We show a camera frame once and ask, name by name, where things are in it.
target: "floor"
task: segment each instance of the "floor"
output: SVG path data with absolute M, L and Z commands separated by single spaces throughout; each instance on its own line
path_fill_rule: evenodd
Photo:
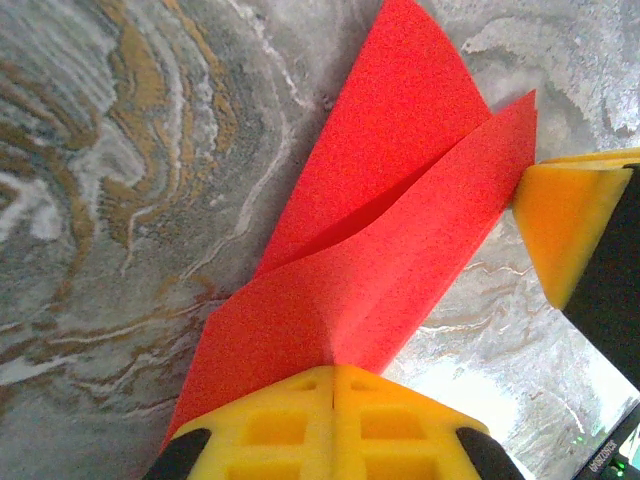
M 422 0 L 539 159 L 640 145 L 640 3 Z M 0 477 L 139 477 L 206 314 L 251 277 L 380 0 L 0 4 Z M 636 392 L 507 212 L 385 374 L 569 479 Z

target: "red foam sheet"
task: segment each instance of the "red foam sheet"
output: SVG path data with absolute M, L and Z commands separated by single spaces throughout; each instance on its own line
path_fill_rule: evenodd
M 535 124 L 533 94 L 492 117 L 433 20 L 387 0 L 259 275 L 207 321 L 167 438 L 307 368 L 381 371 L 507 206 Z

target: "marble floor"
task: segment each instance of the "marble floor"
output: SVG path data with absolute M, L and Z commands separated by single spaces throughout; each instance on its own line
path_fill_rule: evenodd
M 539 159 L 640 145 L 637 1 L 420 3 L 494 109 L 538 89 Z M 0 478 L 146 470 L 379 7 L 0 2 Z M 638 396 L 546 304 L 509 212 L 386 376 L 538 479 L 568 480 Z

